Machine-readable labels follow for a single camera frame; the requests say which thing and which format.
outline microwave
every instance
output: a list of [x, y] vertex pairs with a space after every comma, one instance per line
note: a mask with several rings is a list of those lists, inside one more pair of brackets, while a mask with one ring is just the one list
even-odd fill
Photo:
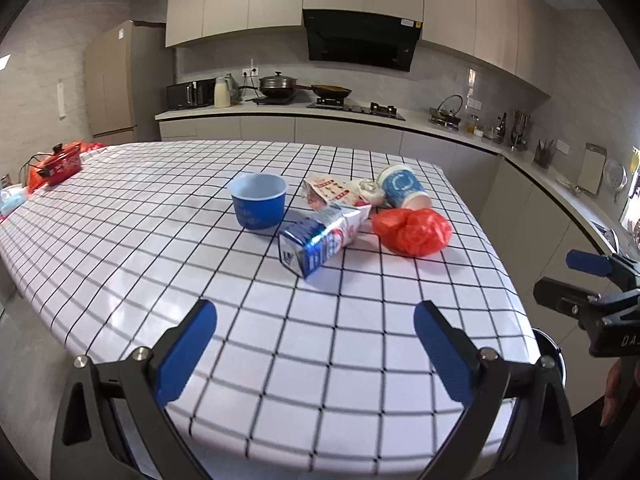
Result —
[[201, 79], [188, 83], [178, 83], [166, 88], [166, 104], [169, 110], [197, 108], [213, 104], [215, 79]]

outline countertop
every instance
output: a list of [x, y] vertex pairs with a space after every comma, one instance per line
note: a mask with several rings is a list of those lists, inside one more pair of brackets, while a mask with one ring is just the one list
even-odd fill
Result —
[[[436, 303], [477, 346], [539, 357], [524, 308], [478, 222], [443, 176], [416, 160], [303, 144], [189, 141], [114, 146], [41, 189], [0, 225], [18, 290], [72, 354], [96, 362], [153, 346], [198, 297], [215, 336], [168, 406], [178, 430], [215, 449], [303, 470], [398, 474], [425, 467], [458, 420], [415, 336], [414, 306]], [[308, 170], [372, 177], [410, 165], [454, 235], [427, 258], [401, 258], [370, 223], [309, 279], [277, 259], [276, 229], [233, 214], [239, 171], [289, 183], [283, 225], [308, 211]], [[487, 442], [500, 443], [506, 402]]]
[[581, 226], [583, 231], [587, 233], [599, 250], [604, 254], [611, 254], [613, 247], [602, 235], [602, 233], [594, 227], [592, 222], [597, 222], [616, 232], [620, 241], [620, 250], [629, 252], [630, 256], [640, 258], [640, 253], [632, 242], [630, 234], [620, 225], [620, 222], [609, 218], [609, 216], [587, 195], [574, 195], [570, 190], [562, 186], [556, 177], [559, 176], [552, 168], [548, 171], [533, 164], [532, 153], [512, 152], [510, 147], [505, 144], [495, 144], [490, 140], [475, 137], [463, 132], [447, 130], [430, 123], [430, 115], [427, 111], [419, 112], [416, 110], [402, 110], [398, 108], [398, 113], [405, 118], [404, 121], [388, 119], [384, 117], [371, 116], [366, 114], [356, 114], [353, 112], [345, 112], [342, 110], [327, 110], [322, 108], [308, 108], [310, 102], [293, 102], [286, 106], [275, 105], [255, 105], [252, 102], [244, 102], [233, 105], [229, 108], [192, 108], [189, 110], [174, 110], [156, 115], [156, 120], [177, 120], [203, 116], [228, 116], [228, 115], [292, 115], [292, 116], [309, 116], [326, 119], [350, 120], [360, 123], [377, 124], [380, 126], [389, 126], [409, 130], [417, 133], [424, 133], [430, 136], [440, 137], [447, 140], [453, 140], [462, 144], [467, 144], [487, 152], [502, 155], [514, 166], [522, 170], [531, 180], [540, 185], [550, 196], [557, 200], [567, 210], [575, 222]]

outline range hood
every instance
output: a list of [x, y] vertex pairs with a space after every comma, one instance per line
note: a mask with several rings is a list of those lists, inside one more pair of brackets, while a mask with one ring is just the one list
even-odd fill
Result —
[[421, 22], [353, 10], [302, 10], [309, 59], [409, 72]]

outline refrigerator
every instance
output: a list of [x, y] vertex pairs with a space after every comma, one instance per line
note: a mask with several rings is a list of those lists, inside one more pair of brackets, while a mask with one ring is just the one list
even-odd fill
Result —
[[86, 48], [84, 81], [93, 140], [106, 145], [160, 140], [155, 115], [166, 110], [174, 50], [164, 23], [127, 20]]

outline bolt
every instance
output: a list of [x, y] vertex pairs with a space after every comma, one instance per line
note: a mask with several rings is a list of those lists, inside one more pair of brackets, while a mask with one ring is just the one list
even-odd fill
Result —
[[540, 362], [542, 363], [543, 368], [551, 369], [556, 366], [556, 362], [554, 361], [554, 359], [552, 357], [549, 357], [548, 355], [543, 355], [540, 358]]
[[136, 361], [144, 361], [149, 357], [149, 354], [151, 354], [151, 350], [146, 346], [139, 346], [132, 352], [133, 358]]
[[89, 362], [89, 358], [86, 355], [79, 355], [74, 359], [74, 366], [76, 368], [84, 368]]
[[484, 347], [480, 349], [480, 357], [483, 361], [495, 361], [498, 358], [498, 352], [493, 348]]

